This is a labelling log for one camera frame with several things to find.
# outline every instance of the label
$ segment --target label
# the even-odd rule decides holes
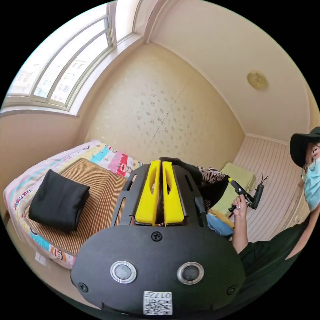
[[[143,314],[146,315],[172,315],[171,292],[143,292]]]

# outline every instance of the green cushion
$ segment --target green cushion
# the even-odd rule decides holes
[[[234,179],[240,184],[247,192],[251,191],[256,183],[256,177],[253,172],[236,166],[233,163],[228,162],[225,167],[221,170],[222,173],[227,174],[230,178]],[[223,215],[229,216],[229,208],[233,200],[238,196],[235,192],[234,187],[228,185],[222,198],[219,202],[212,207],[213,210],[217,210]]]

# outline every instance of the blue cloth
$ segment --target blue cloth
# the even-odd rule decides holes
[[[213,214],[207,214],[208,227],[222,236],[230,236],[233,230]]]

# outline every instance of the window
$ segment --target window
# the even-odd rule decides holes
[[[140,0],[118,0],[116,7],[116,37],[120,41],[133,32],[133,22]]]
[[[105,3],[58,28],[22,65],[3,106],[69,109],[89,73],[117,46],[118,37],[132,34],[139,1]]]

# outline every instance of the face mask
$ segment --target face mask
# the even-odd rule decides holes
[[[313,211],[320,202],[320,158],[316,159],[313,171],[307,170],[304,183],[304,196],[310,211]]]

